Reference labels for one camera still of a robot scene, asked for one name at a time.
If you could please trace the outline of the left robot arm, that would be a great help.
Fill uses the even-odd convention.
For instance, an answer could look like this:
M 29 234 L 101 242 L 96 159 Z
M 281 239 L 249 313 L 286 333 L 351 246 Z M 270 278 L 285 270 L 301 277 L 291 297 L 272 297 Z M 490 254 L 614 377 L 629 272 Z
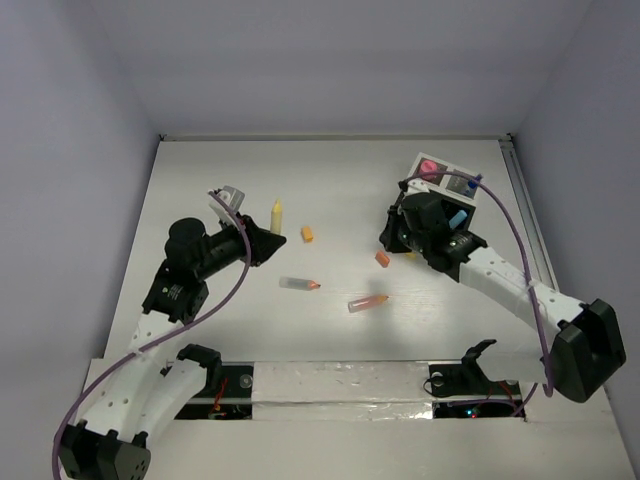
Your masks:
M 125 357 L 82 393 L 97 398 L 83 414 L 71 407 L 54 437 L 55 478 L 142 479 L 151 447 L 196 394 L 223 390 L 218 351 L 181 340 L 198 324 L 209 277 L 233 264 L 257 267 L 286 242 L 236 214 L 209 235 L 196 218 L 174 222 L 166 258 L 142 304 Z

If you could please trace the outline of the pink cap marker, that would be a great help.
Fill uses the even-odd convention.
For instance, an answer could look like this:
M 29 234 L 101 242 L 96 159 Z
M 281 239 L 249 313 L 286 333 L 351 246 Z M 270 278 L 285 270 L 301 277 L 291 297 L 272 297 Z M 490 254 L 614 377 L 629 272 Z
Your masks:
M 432 178 L 438 170 L 439 165 L 437 162 L 431 159 L 423 159 L 419 165 L 418 173 L 423 178 Z

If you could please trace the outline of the yellow marker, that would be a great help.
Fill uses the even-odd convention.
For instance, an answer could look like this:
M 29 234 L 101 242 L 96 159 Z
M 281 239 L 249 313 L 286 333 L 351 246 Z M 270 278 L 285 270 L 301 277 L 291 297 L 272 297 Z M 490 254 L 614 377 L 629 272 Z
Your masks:
M 279 199 L 277 199 L 271 209 L 271 218 L 270 218 L 270 232 L 280 235 L 282 232 L 282 204 Z

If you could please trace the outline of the light blue marker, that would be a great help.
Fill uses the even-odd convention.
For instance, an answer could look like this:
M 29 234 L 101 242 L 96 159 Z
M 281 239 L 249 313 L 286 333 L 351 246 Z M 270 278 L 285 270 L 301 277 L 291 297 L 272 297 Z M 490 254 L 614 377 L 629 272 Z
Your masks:
M 466 222 L 468 214 L 465 210 L 459 210 L 450 220 L 449 227 L 452 230 L 457 229 L 460 226 L 463 226 Z

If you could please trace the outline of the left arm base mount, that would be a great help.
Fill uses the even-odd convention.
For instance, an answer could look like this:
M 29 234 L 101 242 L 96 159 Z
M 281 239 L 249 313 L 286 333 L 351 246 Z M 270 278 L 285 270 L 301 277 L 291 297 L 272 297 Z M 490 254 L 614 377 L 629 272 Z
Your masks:
M 219 389 L 198 393 L 176 414 L 176 420 L 250 420 L 252 418 L 254 365 L 222 366 Z

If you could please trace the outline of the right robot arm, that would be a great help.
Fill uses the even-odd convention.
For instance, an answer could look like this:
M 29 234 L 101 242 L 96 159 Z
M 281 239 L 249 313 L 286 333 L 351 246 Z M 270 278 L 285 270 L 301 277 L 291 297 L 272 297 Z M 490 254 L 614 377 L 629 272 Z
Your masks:
M 495 340 L 470 347 L 455 363 L 430 369 L 436 397 L 483 395 L 503 380 L 543 383 L 584 403 L 626 362 L 615 310 L 601 299 L 568 297 L 517 269 L 468 230 L 449 225 L 434 193 L 402 194 L 387 211 L 379 240 L 389 253 L 413 252 L 453 281 L 484 294 L 537 334 L 537 353 L 490 357 Z

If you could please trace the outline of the clear blue cap bottle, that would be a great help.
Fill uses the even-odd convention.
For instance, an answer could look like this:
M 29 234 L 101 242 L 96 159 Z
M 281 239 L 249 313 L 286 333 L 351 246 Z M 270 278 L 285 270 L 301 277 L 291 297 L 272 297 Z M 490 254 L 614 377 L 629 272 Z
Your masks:
M 468 198 L 473 198 L 482 179 L 483 175 L 478 174 L 472 180 L 468 181 L 466 187 L 463 190 L 463 195 Z

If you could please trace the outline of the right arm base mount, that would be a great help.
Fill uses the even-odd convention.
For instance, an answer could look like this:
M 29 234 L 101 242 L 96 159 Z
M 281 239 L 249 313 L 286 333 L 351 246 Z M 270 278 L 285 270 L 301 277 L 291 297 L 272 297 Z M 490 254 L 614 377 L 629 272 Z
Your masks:
M 458 361 L 429 365 L 422 388 L 433 400 L 435 419 L 525 417 L 519 384 L 491 381 L 478 365 L 481 354 L 495 343 L 483 340 Z

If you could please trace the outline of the orange tip clear marker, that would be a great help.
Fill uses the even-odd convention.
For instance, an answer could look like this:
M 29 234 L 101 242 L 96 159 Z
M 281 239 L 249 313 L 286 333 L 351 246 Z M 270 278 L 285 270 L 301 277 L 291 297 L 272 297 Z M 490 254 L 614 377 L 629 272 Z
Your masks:
M 313 280 L 294 278 L 294 277 L 281 277 L 279 280 L 279 286 L 285 289 L 300 290 L 300 291 L 313 291 L 321 287 L 321 285 Z

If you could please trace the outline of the dark orange marker cap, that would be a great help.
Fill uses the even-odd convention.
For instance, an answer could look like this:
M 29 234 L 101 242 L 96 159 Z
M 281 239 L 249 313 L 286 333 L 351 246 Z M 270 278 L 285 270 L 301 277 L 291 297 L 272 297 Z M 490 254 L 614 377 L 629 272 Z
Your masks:
M 375 259 L 383 268 L 387 268 L 390 264 L 390 258 L 381 250 L 376 252 Z

